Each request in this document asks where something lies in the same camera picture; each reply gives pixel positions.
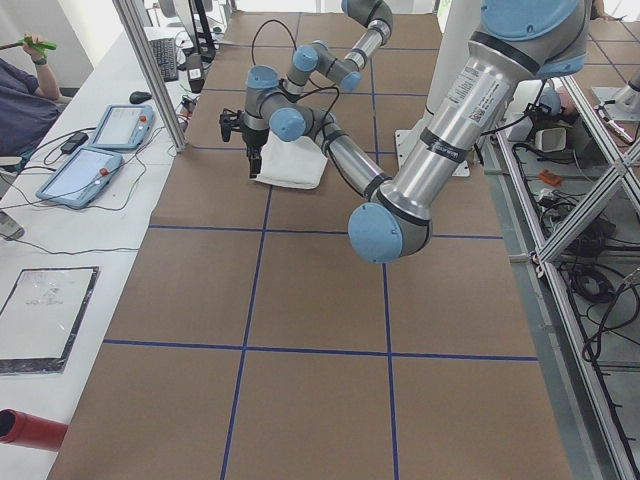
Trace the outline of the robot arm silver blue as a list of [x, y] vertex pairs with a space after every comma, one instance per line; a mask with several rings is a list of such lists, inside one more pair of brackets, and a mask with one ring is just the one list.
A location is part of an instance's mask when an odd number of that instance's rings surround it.
[[325, 40], [314, 40], [294, 49], [290, 67], [281, 80], [286, 95], [299, 98], [314, 73], [340, 91], [353, 92], [361, 83], [363, 69], [374, 52], [392, 36], [394, 19], [385, 1], [342, 1], [341, 9], [364, 28], [359, 39], [336, 54]]
[[348, 222], [352, 248], [365, 260], [388, 263], [429, 242], [434, 199], [476, 141], [490, 131], [517, 86], [583, 67], [591, 5], [483, 2], [466, 64], [395, 176], [373, 163], [331, 113], [300, 104], [313, 73], [344, 91], [354, 89], [371, 54], [392, 35], [393, 14], [385, 2], [345, 1], [341, 7], [364, 28], [349, 53], [337, 58], [326, 44], [314, 42], [294, 52], [285, 77], [269, 66], [253, 66], [244, 109], [223, 121], [221, 129], [224, 134], [241, 133], [252, 174], [259, 171], [261, 150], [270, 136], [284, 142], [302, 137], [313, 141], [364, 200]]

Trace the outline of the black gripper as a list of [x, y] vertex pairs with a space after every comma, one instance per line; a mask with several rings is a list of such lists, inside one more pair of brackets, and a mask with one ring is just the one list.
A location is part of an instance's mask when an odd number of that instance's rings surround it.
[[269, 137], [268, 129], [254, 130], [245, 127], [242, 139], [246, 145], [246, 156], [249, 162], [249, 178], [255, 179], [261, 173], [262, 148], [266, 145]]

